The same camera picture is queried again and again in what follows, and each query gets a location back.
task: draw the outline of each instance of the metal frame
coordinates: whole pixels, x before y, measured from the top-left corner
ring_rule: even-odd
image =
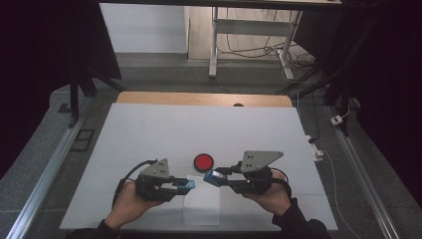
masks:
[[[266,21],[248,21],[235,19],[218,19],[218,7],[212,8],[212,41],[209,78],[217,77],[217,35],[218,34],[238,34],[254,36],[277,36],[286,37],[286,42],[282,51],[278,51],[278,56],[282,64],[282,71],[288,81],[294,79],[291,68],[288,66],[287,59],[289,48],[292,44],[298,27],[302,11],[296,13],[293,21],[288,22],[266,22]]]
[[[229,8],[252,8],[252,9],[278,9],[278,10],[301,10],[301,11],[325,11],[338,12],[347,9],[361,9],[356,4],[343,3],[313,3],[278,0],[99,0],[100,3],[119,4],[148,4],[148,5],[172,5],[172,6],[198,6],[198,7],[229,7]]]
[[[56,175],[59,172],[60,167],[62,166],[66,155],[68,154],[69,149],[71,148],[72,142],[77,136],[78,131],[86,118],[87,108],[89,107],[90,103],[91,100],[89,99],[84,102],[79,119],[76,121],[74,126],[69,127],[63,135],[62,139],[59,142],[59,145],[53,152],[49,163],[44,169],[43,174],[41,174],[40,179],[38,180],[31,195],[25,203],[25,206],[23,207],[21,213],[16,219],[15,224],[9,231],[7,239],[17,239],[25,237],[35,218],[35,215],[38,212],[38,209],[41,207],[45,196],[50,190],[50,186],[53,184]]]
[[[335,117],[329,107],[325,107],[325,110],[330,119]],[[335,133],[337,134],[341,147],[343,148],[348,161],[350,162],[350,166],[353,169],[357,180],[359,181],[360,187],[362,188],[366,200],[373,209],[375,218],[378,221],[379,227],[384,234],[384,237],[388,239],[399,239],[400,237],[398,235],[397,229],[395,228],[394,223],[384,206],[384,203],[378,196],[378,193],[376,192],[375,187],[373,186],[360,157],[357,155],[357,152],[354,149],[350,138],[344,136],[339,127],[335,128]]]

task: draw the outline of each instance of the white wall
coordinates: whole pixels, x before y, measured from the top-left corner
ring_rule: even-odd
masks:
[[[183,6],[107,4],[101,8],[117,53],[187,53]]]

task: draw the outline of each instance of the white cable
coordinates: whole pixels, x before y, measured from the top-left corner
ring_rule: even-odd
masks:
[[[342,116],[341,118],[343,119],[343,118],[347,117],[349,112],[350,112],[350,105],[347,105],[347,113],[344,116]]]
[[[334,166],[332,164],[331,161],[331,157],[329,156],[328,152],[325,150],[321,150],[323,153],[325,153],[328,156],[328,160],[331,163],[331,169],[332,169],[332,178],[334,180],[334,200],[335,200],[335,206],[337,207],[337,211],[338,214],[340,214],[341,220],[343,220],[344,224],[348,227],[348,229],[359,239],[361,239],[352,229],[351,227],[347,224],[347,222],[344,220],[341,212],[340,212],[340,208],[338,207],[338,202],[337,202],[337,189],[336,189],[336,185],[335,185],[335,173],[334,173]]]

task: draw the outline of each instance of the aluminum rail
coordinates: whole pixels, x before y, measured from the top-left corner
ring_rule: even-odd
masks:
[[[330,119],[335,117],[329,107],[325,107],[325,110]],[[354,174],[359,181],[360,187],[363,190],[366,200],[374,211],[375,218],[378,221],[379,227],[384,234],[384,237],[386,239],[399,239],[400,237],[393,224],[393,221],[391,220],[391,217],[388,214],[388,211],[386,210],[381,198],[378,196],[372,181],[366,172],[366,169],[364,168],[359,156],[356,153],[356,150],[353,147],[350,138],[344,136],[339,127],[335,128],[335,133],[337,134],[341,146],[350,162],[351,168],[353,169]]]
[[[41,207],[41,204],[43,203],[44,198],[50,189],[50,186],[53,184],[56,175],[59,172],[69,149],[71,148],[72,142],[74,141],[79,129],[81,128],[81,125],[86,119],[87,108],[89,107],[90,103],[90,99],[87,99],[84,102],[79,119],[75,125],[72,128],[68,128],[63,135],[59,145],[53,152],[49,163],[44,169],[43,174],[41,174],[40,179],[38,180],[31,195],[25,203],[25,206],[16,219],[15,224],[9,231],[7,239],[18,239],[25,237],[35,218],[35,215],[38,212],[38,209]]]

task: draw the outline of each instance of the gray metal bracket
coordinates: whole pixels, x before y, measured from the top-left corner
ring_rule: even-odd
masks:
[[[142,170],[140,172],[141,175],[145,176],[153,176],[153,177],[160,177],[160,178],[168,178],[169,177],[169,169],[168,169],[168,161],[167,158],[163,158],[157,161],[155,164],[149,166],[148,168]]]
[[[245,151],[240,170],[242,173],[260,170],[283,155],[281,151]]]

